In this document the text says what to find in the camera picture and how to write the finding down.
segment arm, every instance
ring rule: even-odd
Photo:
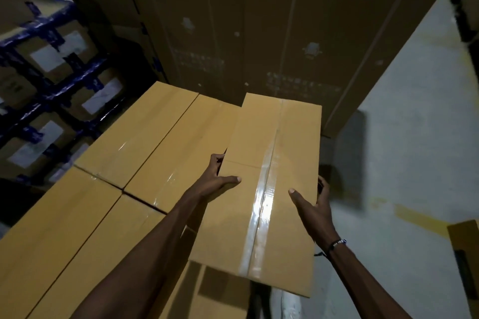
[[[165,269],[195,208],[227,183],[240,177],[218,177],[223,155],[210,164],[152,231],[103,279],[75,310],[72,319],[144,318],[165,279]]]
[[[332,223],[328,199],[329,185],[322,177],[319,177],[319,181],[323,189],[318,195],[315,206],[294,189],[289,190],[289,195],[308,234],[323,252],[326,252],[329,246],[340,237]],[[346,286],[362,319],[410,319],[408,313],[384,290],[346,245],[341,243],[336,245],[328,258]]]

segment right hand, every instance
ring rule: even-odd
[[[291,188],[288,193],[296,206],[306,231],[320,249],[326,252],[329,246],[340,237],[332,223],[329,203],[330,186],[320,175],[318,175],[318,181],[323,185],[323,189],[321,194],[318,194],[314,206],[295,189]]]

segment forearm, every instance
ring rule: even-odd
[[[83,300],[72,318],[143,318],[161,288],[166,266],[199,199],[186,192]]]
[[[330,260],[362,319],[410,318],[346,245],[338,244]]]

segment hand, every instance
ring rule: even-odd
[[[195,198],[205,198],[218,191],[225,184],[241,182],[240,177],[231,175],[229,177],[218,176],[218,170],[223,162],[224,154],[211,154],[210,163],[201,177],[184,193]]]
[[[296,190],[291,188],[288,192],[306,231],[316,244],[326,252],[329,246],[340,237],[332,223],[329,184],[320,175],[318,175],[318,182],[322,184],[323,189],[321,194],[318,194],[315,206],[306,201]]]

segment bracelet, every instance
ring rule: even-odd
[[[334,248],[335,248],[338,244],[340,244],[340,243],[346,244],[347,241],[346,241],[345,239],[338,239],[338,240],[334,241],[334,242],[328,247],[328,249],[326,250],[326,253],[320,252],[320,253],[315,254],[315,256],[324,256],[324,257],[326,257],[326,258],[329,260],[331,251],[334,250]]]

